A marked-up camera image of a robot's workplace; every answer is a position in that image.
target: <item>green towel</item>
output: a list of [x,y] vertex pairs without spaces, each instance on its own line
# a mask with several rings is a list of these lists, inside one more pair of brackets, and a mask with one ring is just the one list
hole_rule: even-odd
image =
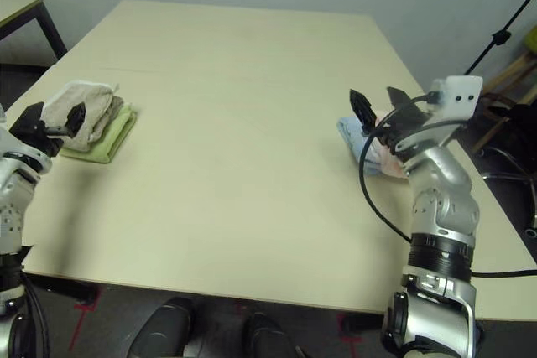
[[84,159],[93,163],[110,163],[117,149],[136,122],[136,112],[129,104],[117,113],[116,118],[104,129],[102,137],[93,143],[90,151],[83,153],[69,148],[62,148],[60,154],[65,157]]

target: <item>table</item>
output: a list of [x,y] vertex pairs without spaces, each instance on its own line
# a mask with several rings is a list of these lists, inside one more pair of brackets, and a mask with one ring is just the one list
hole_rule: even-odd
[[[336,130],[348,89],[421,93],[366,16],[120,3],[8,112],[73,79],[119,83],[138,121],[109,165],[56,158],[29,207],[30,272],[383,312],[409,251],[374,215]],[[470,159],[473,269],[535,264]],[[404,181],[369,179],[407,233]],[[537,318],[536,278],[474,279],[477,316]]]
[[44,0],[0,0],[0,40],[34,18],[43,30],[56,57],[60,59],[67,53],[67,48],[50,18]]

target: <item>red tape mark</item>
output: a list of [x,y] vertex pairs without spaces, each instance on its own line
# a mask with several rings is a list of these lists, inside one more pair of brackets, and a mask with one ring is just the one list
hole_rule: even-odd
[[73,351],[73,348],[75,348],[76,339],[78,339],[78,335],[81,332],[82,322],[84,321],[84,318],[86,317],[86,314],[88,312],[95,312],[95,309],[97,307],[97,302],[99,302],[99,299],[101,298],[101,294],[102,294],[102,289],[99,288],[99,291],[97,293],[97,296],[93,304],[91,305],[76,304],[74,306],[75,309],[78,309],[81,311],[81,317],[78,319],[78,322],[76,322],[75,330],[73,331],[73,335],[70,338],[69,351]]
[[337,325],[340,331],[339,339],[341,340],[341,342],[349,344],[349,349],[351,350],[351,358],[359,358],[358,352],[356,351],[356,344],[362,343],[362,337],[344,335],[343,330],[341,329],[341,322],[343,321],[343,318],[345,318],[344,314],[337,315]]

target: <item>black cable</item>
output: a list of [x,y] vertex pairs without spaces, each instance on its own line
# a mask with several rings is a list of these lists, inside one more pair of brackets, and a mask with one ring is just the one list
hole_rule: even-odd
[[49,358],[50,357],[49,326],[44,316],[43,307],[41,306],[41,302],[37,298],[37,295],[34,291],[34,286],[30,282],[30,279],[28,278],[25,272],[21,272],[21,278],[23,279],[24,287],[26,288],[26,293],[29,296],[30,303],[34,305],[35,311],[37,312],[37,315],[38,315],[39,324],[41,327],[43,358]]
[[476,278],[513,278],[537,276],[537,270],[517,270],[514,272],[472,272]]
[[485,50],[477,57],[477,59],[474,60],[474,62],[464,73],[464,75],[469,75],[470,73],[472,73],[476,66],[479,65],[479,62],[482,61],[482,59],[487,55],[488,51],[494,47],[494,45],[503,45],[508,41],[508,39],[511,37],[511,33],[508,31],[509,26],[514,22],[514,20],[519,16],[519,14],[522,13],[526,6],[528,6],[529,2],[531,2],[531,0],[524,0],[524,2],[513,14],[513,17],[511,17],[507,24],[505,24],[502,29],[493,34],[493,39],[491,40],[490,44],[488,44],[487,48],[485,48]]
[[413,98],[406,104],[400,106],[397,109],[394,109],[391,111],[382,121],[378,123],[378,125],[369,133],[369,137],[366,140],[365,144],[363,145],[362,154],[360,155],[360,161],[358,163],[358,178],[360,179],[360,186],[362,187],[363,196],[366,198],[367,203],[371,207],[371,209],[375,212],[378,218],[380,218],[384,224],[390,227],[392,231],[394,231],[397,235],[401,236],[403,239],[405,239],[408,243],[410,243],[410,238],[404,234],[397,226],[395,226],[392,221],[390,221],[388,218],[386,218],[383,213],[380,212],[380,210],[377,208],[377,206],[373,203],[373,200],[371,199],[371,196],[369,195],[368,188],[366,186],[366,180],[363,174],[364,164],[366,161],[366,155],[368,153],[369,147],[371,146],[371,143],[375,139],[375,137],[380,134],[381,130],[383,129],[384,125],[390,121],[393,117],[395,117],[397,114],[399,114],[401,111],[406,109],[409,106],[412,106],[420,101],[427,101],[429,98],[428,95],[424,96],[417,96],[416,98]]

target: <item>black metal stand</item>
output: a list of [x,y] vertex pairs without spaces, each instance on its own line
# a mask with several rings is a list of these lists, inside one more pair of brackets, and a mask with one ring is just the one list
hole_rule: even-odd
[[13,31],[20,29],[34,18],[43,30],[43,34],[49,41],[50,47],[54,51],[56,58],[58,58],[58,60],[61,59],[61,57],[67,53],[67,48],[65,47],[64,41],[62,41],[58,30],[54,26],[52,18],[50,18],[49,12],[47,11],[47,7],[43,2],[37,3],[24,13],[19,14],[17,17],[0,27],[0,40],[6,38]]
[[477,59],[474,60],[472,65],[467,69],[467,71],[464,72],[464,75],[469,75],[473,72],[473,70],[476,68],[477,65],[479,65],[479,62],[482,61],[482,59],[487,55],[487,53],[492,49],[495,45],[503,45],[505,44],[509,38],[511,38],[511,33],[508,31],[508,28],[511,26],[511,24],[516,20],[516,18],[519,16],[519,14],[522,13],[522,11],[528,6],[529,2],[531,0],[524,0],[522,5],[519,7],[519,9],[514,13],[513,17],[505,24],[505,26],[493,34],[493,39],[490,41],[490,43],[487,45],[485,50],[477,57]]
[[42,288],[51,293],[71,297],[81,305],[93,304],[99,294],[99,286],[95,283],[83,283],[65,278],[41,276],[39,274],[26,275],[35,287]]

